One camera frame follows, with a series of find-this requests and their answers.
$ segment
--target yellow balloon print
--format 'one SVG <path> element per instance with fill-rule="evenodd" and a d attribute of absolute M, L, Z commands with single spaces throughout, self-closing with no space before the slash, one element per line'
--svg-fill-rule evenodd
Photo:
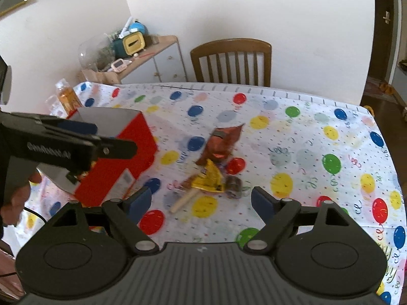
<path fill-rule="evenodd" d="M 207 218 L 213 215 L 218 207 L 218 200 L 211 196 L 202 196 L 192 206 L 192 215 Z"/>
<path fill-rule="evenodd" d="M 166 152 L 164 156 L 161 157 L 161 163 L 162 165 L 171 165 L 175 163 L 179 157 L 180 154 L 177 151 L 171 150 Z"/>
<path fill-rule="evenodd" d="M 153 112 L 156 112 L 158 109 L 159 109 L 159 106 L 157 106 L 157 105 L 152 105 L 152 106 L 150 106 L 150 107 L 147 108 L 146 112 L 147 112 L 147 113 L 153 113 Z"/>
<path fill-rule="evenodd" d="M 332 126 L 325 126 L 324 134 L 327 138 L 334 140 L 334 141 L 339 138 L 338 131 L 336 130 L 335 127 L 332 127 Z"/>
<path fill-rule="evenodd" d="M 270 188 L 278 198 L 288 197 L 293 191 L 293 180 L 286 173 L 278 173 L 270 181 Z"/>
<path fill-rule="evenodd" d="M 33 215 L 32 213 L 28 213 L 28 219 L 27 219 L 27 227 L 28 229 L 33 229 L 34 223 L 37 220 L 37 217 Z"/>
<path fill-rule="evenodd" d="M 390 203 L 393 209 L 398 210 L 401 208 L 401 196 L 398 191 L 390 192 Z"/>
<path fill-rule="evenodd" d="M 371 193 L 374 191 L 375 184 L 371 174 L 363 174 L 360 178 L 360 184 L 365 192 Z"/>
<path fill-rule="evenodd" d="M 376 293 L 380 296 L 384 292 L 384 283 L 380 283 L 380 287 L 377 289 Z"/>
<path fill-rule="evenodd" d="M 257 116 L 253 117 L 250 120 L 250 126 L 254 128 L 255 130 L 261 130 L 263 128 L 266 128 L 269 125 L 269 118 L 265 116 Z"/>

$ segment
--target wooden stick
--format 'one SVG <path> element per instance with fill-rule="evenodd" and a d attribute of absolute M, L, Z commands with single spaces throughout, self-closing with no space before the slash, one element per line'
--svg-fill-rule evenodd
<path fill-rule="evenodd" d="M 182 196 L 175 204 L 170 208 L 171 213 L 177 212 L 180 208 L 186 205 L 195 195 L 197 195 L 201 190 L 196 188 L 191 188 L 188 190 L 184 196 Z"/>

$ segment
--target clear plastic container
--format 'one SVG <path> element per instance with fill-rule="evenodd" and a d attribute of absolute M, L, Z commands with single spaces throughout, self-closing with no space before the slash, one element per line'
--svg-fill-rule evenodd
<path fill-rule="evenodd" d="M 83 106 L 74 89 L 65 79 L 61 79 L 55 86 L 56 95 L 68 115 Z"/>
<path fill-rule="evenodd" d="M 82 70 L 107 71 L 116 60 L 113 43 L 105 33 L 80 44 L 78 53 Z"/>

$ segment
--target door handle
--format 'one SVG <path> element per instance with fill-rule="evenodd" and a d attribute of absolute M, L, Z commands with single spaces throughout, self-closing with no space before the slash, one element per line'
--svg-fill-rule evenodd
<path fill-rule="evenodd" d="M 390 24 L 390 12 L 386 11 L 386 17 L 383 17 L 383 19 L 385 20 L 386 24 Z"/>

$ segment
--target box label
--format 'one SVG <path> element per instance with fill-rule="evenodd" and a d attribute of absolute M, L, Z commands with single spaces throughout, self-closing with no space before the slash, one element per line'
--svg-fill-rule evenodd
<path fill-rule="evenodd" d="M 129 169 L 125 169 L 120 177 L 116 180 L 113 187 L 109 190 L 103 201 L 111 199 L 122 199 L 129 188 L 133 185 L 135 178 Z"/>

